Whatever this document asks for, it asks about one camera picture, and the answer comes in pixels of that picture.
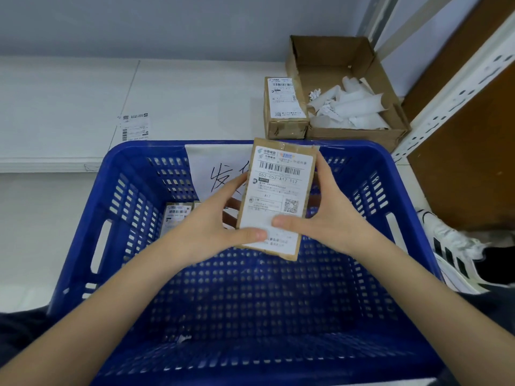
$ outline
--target white sneaker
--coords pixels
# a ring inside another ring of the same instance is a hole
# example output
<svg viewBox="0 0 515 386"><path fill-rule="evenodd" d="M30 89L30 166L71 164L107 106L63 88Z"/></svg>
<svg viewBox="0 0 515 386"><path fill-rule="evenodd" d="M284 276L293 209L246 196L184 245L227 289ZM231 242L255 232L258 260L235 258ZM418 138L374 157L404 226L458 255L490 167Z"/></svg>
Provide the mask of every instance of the white sneaker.
<svg viewBox="0 0 515 386"><path fill-rule="evenodd" d="M442 261L446 261L478 292L485 291L481 285L506 287L506 285L488 282L477 273L474 261L484 259L483 250L487 247L486 244L447 226L430 211L420 210L417 214L433 252L441 258L438 259L440 264Z"/></svg>

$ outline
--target open cardboard box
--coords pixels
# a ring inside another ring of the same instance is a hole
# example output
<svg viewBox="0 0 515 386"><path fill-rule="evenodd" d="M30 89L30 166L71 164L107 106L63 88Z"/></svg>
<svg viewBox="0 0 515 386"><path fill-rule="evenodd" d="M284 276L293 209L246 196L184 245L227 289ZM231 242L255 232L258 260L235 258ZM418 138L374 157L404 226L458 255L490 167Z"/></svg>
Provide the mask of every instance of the open cardboard box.
<svg viewBox="0 0 515 386"><path fill-rule="evenodd" d="M324 93L335 85L342 86L344 76L364 77L374 93L383 93L386 111L380 112L380 116L391 129L320 129L310 125L306 132L308 139L367 139L392 152L411 130L399 98L367 38L291 36L286 72L301 87L305 103L315 89L320 88Z"/></svg>

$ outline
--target barcode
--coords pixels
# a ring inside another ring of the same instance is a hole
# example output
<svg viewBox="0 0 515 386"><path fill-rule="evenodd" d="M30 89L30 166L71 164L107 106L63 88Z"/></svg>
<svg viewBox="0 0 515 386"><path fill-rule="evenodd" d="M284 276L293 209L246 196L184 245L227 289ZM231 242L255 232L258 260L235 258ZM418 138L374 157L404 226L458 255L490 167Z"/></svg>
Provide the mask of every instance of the barcode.
<svg viewBox="0 0 515 386"><path fill-rule="evenodd" d="M285 167L284 165L279 164L272 164L271 162L260 161L259 167L264 169L270 169L276 172L284 172L289 175L300 175L300 169Z"/></svg>

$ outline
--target sneaker with black stripes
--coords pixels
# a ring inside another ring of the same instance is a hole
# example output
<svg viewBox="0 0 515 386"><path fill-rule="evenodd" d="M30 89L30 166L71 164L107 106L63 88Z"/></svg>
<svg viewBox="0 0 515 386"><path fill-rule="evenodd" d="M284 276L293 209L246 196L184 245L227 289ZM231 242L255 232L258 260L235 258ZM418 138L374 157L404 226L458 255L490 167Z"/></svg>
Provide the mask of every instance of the sneaker with black stripes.
<svg viewBox="0 0 515 386"><path fill-rule="evenodd" d="M502 267L504 263L499 264L499 258L487 259L487 250L494 248L488 248L488 245L480 240L467 237L446 225L430 211L419 210L417 214L433 252L454 267L470 285L488 289L485 285L506 287L512 283L512 277L505 276L506 269Z"/></svg>

